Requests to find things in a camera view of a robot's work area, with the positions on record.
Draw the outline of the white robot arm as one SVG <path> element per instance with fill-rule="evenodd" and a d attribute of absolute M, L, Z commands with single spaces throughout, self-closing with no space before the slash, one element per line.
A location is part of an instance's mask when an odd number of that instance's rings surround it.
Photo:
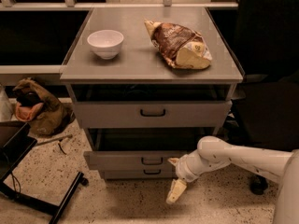
<path fill-rule="evenodd" d="M 299 224 L 299 150 L 291 152 L 231 145 L 215 136 L 198 141 L 197 149 L 180 158 L 169 158 L 178 179 L 174 179 L 166 202 L 174 203 L 187 184 L 206 172 L 230 164 L 278 183 L 278 197 L 272 224 Z"/>

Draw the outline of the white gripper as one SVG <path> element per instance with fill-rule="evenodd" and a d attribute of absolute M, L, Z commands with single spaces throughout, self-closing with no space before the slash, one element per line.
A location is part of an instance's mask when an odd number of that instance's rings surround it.
<path fill-rule="evenodd" d="M 170 190 L 166 197 L 168 204 L 175 203 L 187 188 L 187 183 L 196 180 L 199 175 L 194 174 L 187 165 L 188 155 L 185 154 L 180 158 L 169 158 L 168 161 L 176 166 L 176 175 L 179 179 L 173 179 Z"/>

